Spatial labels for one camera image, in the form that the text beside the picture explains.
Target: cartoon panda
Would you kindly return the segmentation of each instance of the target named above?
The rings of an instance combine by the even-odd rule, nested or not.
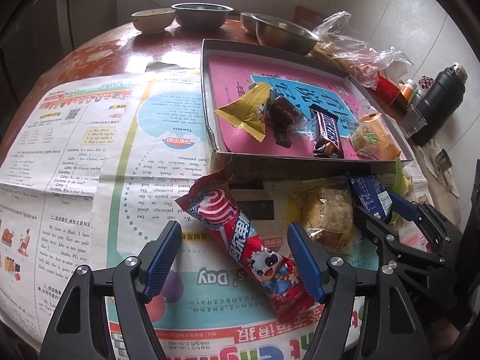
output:
[[[285,295],[292,286],[287,279],[289,271],[280,254],[263,247],[254,252],[250,259],[251,271],[255,278],[270,294]]]

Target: purple balloon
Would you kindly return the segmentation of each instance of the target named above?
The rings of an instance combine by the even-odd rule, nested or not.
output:
[[[177,272],[170,270],[162,288],[162,296],[165,299],[165,303],[175,303],[182,297],[182,295],[182,279],[180,279]]]

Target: blue snack package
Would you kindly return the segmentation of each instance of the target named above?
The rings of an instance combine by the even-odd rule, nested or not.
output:
[[[384,220],[392,207],[392,200],[376,175],[349,178],[362,205],[378,219]]]

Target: bowl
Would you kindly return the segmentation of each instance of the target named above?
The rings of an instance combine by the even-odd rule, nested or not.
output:
[[[175,10],[172,8],[148,9],[131,15],[133,26],[146,35],[164,31],[174,19]]]
[[[256,14],[253,14],[252,18],[257,21],[255,32],[258,43],[262,46],[275,47],[305,56],[319,41],[313,32],[289,21]]]
[[[255,32],[257,21],[251,15],[253,13],[242,12],[240,14],[240,24],[248,34],[257,35]]]
[[[172,5],[177,11],[177,23],[187,30],[211,31],[225,24],[233,8],[225,5],[183,3]]]

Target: red and white swirl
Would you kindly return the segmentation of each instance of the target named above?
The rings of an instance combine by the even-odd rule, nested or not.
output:
[[[238,210],[223,188],[209,192],[197,206],[198,214],[211,225],[225,225],[237,215]]]

